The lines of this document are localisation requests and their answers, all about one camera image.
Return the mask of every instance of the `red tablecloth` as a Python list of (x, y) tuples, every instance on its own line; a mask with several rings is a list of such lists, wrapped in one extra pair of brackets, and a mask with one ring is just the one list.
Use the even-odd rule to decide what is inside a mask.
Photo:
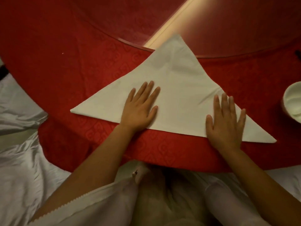
[[(71, 114), (70, 109), (133, 70), (150, 52), (95, 29), (68, 0), (1, 0), (0, 27), (0, 56), (49, 114), (39, 128), (45, 156), (73, 171), (116, 124)], [(280, 108), (286, 87), (301, 81), (301, 62), (294, 55), (298, 48), (301, 40), (257, 54), (199, 60), (207, 74), (277, 139), (275, 144), (242, 144), (263, 169), (301, 163), (301, 125)], [(206, 138), (155, 130), (135, 137), (124, 159), (196, 171), (228, 170)]]

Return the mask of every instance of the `forearm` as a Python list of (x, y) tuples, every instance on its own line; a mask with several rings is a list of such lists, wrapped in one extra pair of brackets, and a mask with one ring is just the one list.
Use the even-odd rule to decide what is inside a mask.
[(133, 133), (131, 131), (117, 125), (103, 144), (47, 199), (45, 204), (35, 213), (32, 220), (83, 194), (114, 182), (122, 155), (132, 137)]
[(243, 151), (221, 151), (259, 214), (271, 225), (301, 225), (301, 203)]

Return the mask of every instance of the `napkin fold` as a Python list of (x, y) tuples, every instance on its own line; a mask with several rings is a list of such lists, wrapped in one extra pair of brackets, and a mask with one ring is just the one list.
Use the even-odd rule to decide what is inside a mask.
[[(75, 114), (119, 123), (132, 88), (137, 90), (147, 81), (161, 87), (154, 105), (159, 107), (149, 129), (206, 137), (205, 118), (213, 115), (213, 97), (224, 92), (206, 74), (197, 58), (180, 35), (175, 35), (154, 51), (136, 69), (104, 87), (71, 109)], [(236, 106), (237, 117), (241, 109)], [(246, 118), (243, 141), (274, 143), (276, 140)]]

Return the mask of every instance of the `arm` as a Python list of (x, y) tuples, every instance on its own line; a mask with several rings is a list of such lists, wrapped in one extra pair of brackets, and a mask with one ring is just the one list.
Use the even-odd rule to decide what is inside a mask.
[(126, 100), (120, 124), (47, 199), (31, 221), (83, 194), (114, 182), (122, 155), (133, 135), (145, 129), (156, 116), (157, 106), (153, 107), (151, 112), (149, 110), (160, 88), (157, 87), (149, 96), (153, 86), (153, 81), (149, 84), (144, 83), (135, 96), (135, 89), (132, 89)]
[(246, 110), (237, 121), (233, 97), (214, 97), (214, 123), (206, 117), (206, 134), (214, 148), (231, 167), (259, 214), (273, 226), (301, 225), (301, 202), (261, 170), (242, 150), (240, 144)]

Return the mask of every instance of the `white bowl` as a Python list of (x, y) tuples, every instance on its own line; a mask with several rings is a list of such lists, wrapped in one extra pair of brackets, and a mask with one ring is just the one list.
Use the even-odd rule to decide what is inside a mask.
[(301, 123), (301, 82), (291, 84), (283, 95), (284, 111)]

